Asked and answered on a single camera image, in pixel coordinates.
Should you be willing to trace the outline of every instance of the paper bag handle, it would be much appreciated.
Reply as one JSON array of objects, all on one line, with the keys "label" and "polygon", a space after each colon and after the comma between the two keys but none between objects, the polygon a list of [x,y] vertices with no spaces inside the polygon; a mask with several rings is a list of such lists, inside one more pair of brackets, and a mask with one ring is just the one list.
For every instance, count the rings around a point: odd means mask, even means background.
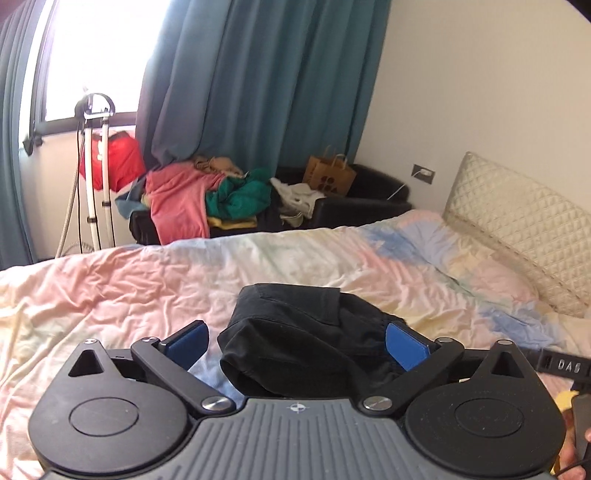
[{"label": "paper bag handle", "polygon": [[324,155],[322,155],[323,158],[328,158],[329,155],[329,149],[334,148],[332,145],[329,145],[328,147],[326,147],[324,149]]},{"label": "paper bag handle", "polygon": [[333,158],[333,162],[332,162],[331,167],[334,167],[335,166],[336,159],[339,158],[339,157],[342,157],[343,158],[343,170],[344,170],[344,169],[347,168],[347,162],[349,160],[347,160],[347,155],[345,155],[343,153],[339,153],[338,155],[335,155],[335,157]]}]

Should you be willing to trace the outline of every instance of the red bag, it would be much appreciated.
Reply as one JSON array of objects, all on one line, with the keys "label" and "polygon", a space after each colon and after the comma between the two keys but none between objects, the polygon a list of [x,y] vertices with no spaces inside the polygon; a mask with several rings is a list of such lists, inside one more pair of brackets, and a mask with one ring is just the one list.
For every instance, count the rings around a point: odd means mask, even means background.
[{"label": "red bag", "polygon": [[[99,156],[100,135],[92,135],[92,186],[103,189],[103,164]],[[117,132],[109,137],[109,188],[120,191],[136,178],[146,173],[139,142],[127,132]],[[80,174],[86,180],[85,153],[80,159]]]}]

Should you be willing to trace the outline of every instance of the metal screw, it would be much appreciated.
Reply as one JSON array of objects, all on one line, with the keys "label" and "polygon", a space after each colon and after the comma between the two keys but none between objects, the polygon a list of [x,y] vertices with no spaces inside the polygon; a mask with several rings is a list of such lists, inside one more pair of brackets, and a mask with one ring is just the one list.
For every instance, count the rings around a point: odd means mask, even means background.
[{"label": "metal screw", "polygon": [[388,397],[368,397],[363,401],[363,406],[370,411],[384,411],[392,407],[392,400]]},{"label": "metal screw", "polygon": [[207,411],[221,412],[232,408],[232,400],[226,397],[208,397],[201,402],[201,406]]}]

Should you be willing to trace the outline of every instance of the quilted headboard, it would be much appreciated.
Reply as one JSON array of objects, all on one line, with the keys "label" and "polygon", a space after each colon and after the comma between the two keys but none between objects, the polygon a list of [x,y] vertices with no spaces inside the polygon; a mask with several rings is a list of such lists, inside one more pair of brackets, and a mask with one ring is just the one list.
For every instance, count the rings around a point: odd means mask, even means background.
[{"label": "quilted headboard", "polygon": [[495,250],[555,311],[583,317],[591,301],[591,215],[530,178],[468,152],[447,223]]}]

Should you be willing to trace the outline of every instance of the window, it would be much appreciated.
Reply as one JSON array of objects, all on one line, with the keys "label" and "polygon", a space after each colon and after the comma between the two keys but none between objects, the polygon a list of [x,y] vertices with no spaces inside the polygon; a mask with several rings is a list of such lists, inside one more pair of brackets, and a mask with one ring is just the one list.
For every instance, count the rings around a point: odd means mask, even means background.
[{"label": "window", "polygon": [[42,40],[31,108],[35,133],[77,128],[86,92],[110,96],[112,125],[135,124],[146,62],[170,0],[57,0]]}]

